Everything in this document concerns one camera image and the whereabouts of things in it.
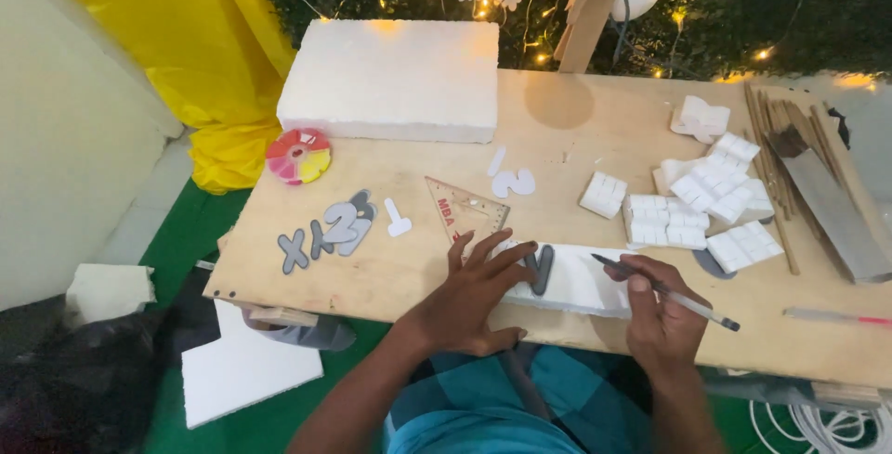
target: yellow cloth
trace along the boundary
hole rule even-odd
[[[145,70],[191,136],[195,183],[252,187],[281,132],[275,105],[295,51],[267,0],[78,0]]]

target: green carpet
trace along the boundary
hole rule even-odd
[[[236,223],[250,194],[250,191],[234,191],[225,196],[211,196],[198,189],[191,180],[186,183],[141,261],[142,265],[155,268],[152,280],[158,307],[170,304],[195,261],[217,250],[217,238]],[[159,391],[145,451],[149,454],[282,452],[301,422],[335,383],[381,341],[389,327],[387,323],[365,320],[351,320],[351,325],[357,334],[356,343],[340,353],[322,352],[325,377],[192,431],[185,428],[183,378],[178,369],[168,371]],[[711,402],[715,421],[730,452],[768,452],[750,425],[747,401],[712,398]],[[803,444],[788,441],[773,431],[764,411],[760,409],[758,412],[759,425],[763,426],[763,431],[772,431],[767,437],[778,451],[805,450]],[[788,431],[796,431],[786,410],[779,417]]]

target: person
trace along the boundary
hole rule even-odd
[[[526,331],[489,329],[488,319],[502,296],[518,282],[536,278],[532,269],[518,263],[537,250],[536,243],[518,244],[487,260],[511,233],[505,229],[483,239],[464,262],[473,231],[459,237],[448,253],[446,281],[397,320],[380,344],[340,380],[301,425],[287,452],[369,452],[383,425],[389,430],[387,452],[400,454],[724,452],[694,365],[707,321],[672,300],[657,302],[651,288],[650,282],[658,279],[708,305],[686,286],[678,270],[641,255],[620,259],[641,272],[628,278],[631,321],[625,337],[646,375],[629,387],[631,394],[648,388],[648,382],[652,390],[648,417],[631,399],[613,391],[607,378],[597,379],[597,372],[609,375],[605,368],[613,364],[599,360],[590,368],[600,370],[590,371],[578,363],[586,355],[630,358],[575,350],[584,354],[577,360],[565,356],[563,351],[570,349],[536,345],[540,350],[532,362],[518,363],[523,360],[521,344],[531,344],[518,344]],[[610,268],[606,273],[615,281],[626,279]],[[429,362],[436,357],[466,360],[431,375]],[[419,371],[426,362],[427,371]],[[622,367],[620,377],[634,375],[628,369]],[[413,388],[422,400],[406,406],[404,395]],[[416,413],[407,414],[410,409]],[[398,413],[408,418],[395,425]]]

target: metal ruler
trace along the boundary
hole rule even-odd
[[[507,213],[511,210],[507,205],[431,177],[425,177],[425,180],[450,245],[473,229],[474,240],[465,248],[471,250],[505,225]]]

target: wooden table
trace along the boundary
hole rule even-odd
[[[751,130],[740,84],[500,70],[492,144],[334,139],[333,163],[318,181],[293,187],[269,173],[262,176],[205,295],[395,321],[446,276],[449,241],[425,175],[493,197],[486,171],[498,145],[507,146],[502,169],[529,168],[536,179],[534,194],[512,193],[503,200],[511,207],[507,225],[519,240],[625,248],[622,218],[606,220],[580,208],[578,200],[595,170],[628,182],[630,193],[653,193],[651,171],[661,160],[703,155],[703,144],[668,129],[673,107],[688,94],[729,106],[730,131]],[[771,89],[770,94],[806,110],[820,103],[804,92]],[[323,252],[308,269],[283,275],[277,236],[304,229],[308,255],[309,222],[321,221],[329,205],[360,189],[371,190],[380,215],[359,248],[350,257]],[[388,235],[385,197],[412,220],[411,231]],[[774,225],[768,227],[777,237]],[[890,316],[892,288],[844,280],[802,218],[788,222],[787,232],[801,276],[792,276],[779,256],[741,270],[732,280],[718,280],[687,250],[643,250],[675,264],[692,288],[742,325],[735,334],[710,323],[697,363],[892,388],[892,351],[887,350],[892,331],[781,315],[800,306]],[[494,330],[524,327],[528,340],[620,353],[627,352],[626,324],[508,304],[491,318]]]

